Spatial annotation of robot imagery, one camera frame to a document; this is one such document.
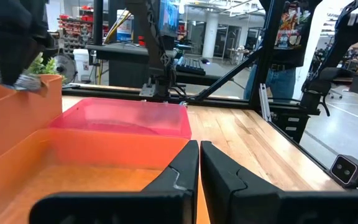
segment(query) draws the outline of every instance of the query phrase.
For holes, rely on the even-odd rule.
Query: wooden tabletop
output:
[[[81,99],[64,96],[63,110]],[[188,117],[193,139],[211,141],[282,190],[343,190],[255,111],[189,106]],[[197,223],[209,223],[203,188],[198,187]]]

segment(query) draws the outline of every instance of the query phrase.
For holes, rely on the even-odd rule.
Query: keyboard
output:
[[[178,72],[192,73],[195,75],[205,75],[205,71],[201,67],[198,59],[180,57],[176,70]]]

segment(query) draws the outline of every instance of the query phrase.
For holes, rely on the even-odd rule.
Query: pink plastic bin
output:
[[[49,127],[191,139],[186,107],[168,103],[86,98]]]

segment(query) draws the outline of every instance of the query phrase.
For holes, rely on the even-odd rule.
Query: jeans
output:
[[[252,83],[255,79],[256,65],[254,65],[249,74],[246,89],[244,90],[244,99],[249,100],[252,91]],[[282,71],[268,70],[266,87],[270,87],[270,91],[274,98],[292,99],[293,90],[296,81],[296,68]]]

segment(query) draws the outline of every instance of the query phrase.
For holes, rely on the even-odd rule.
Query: black shirt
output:
[[[266,14],[271,0],[259,0]],[[308,44],[311,19],[322,0],[288,0],[285,2],[274,45],[272,63],[302,67]]]

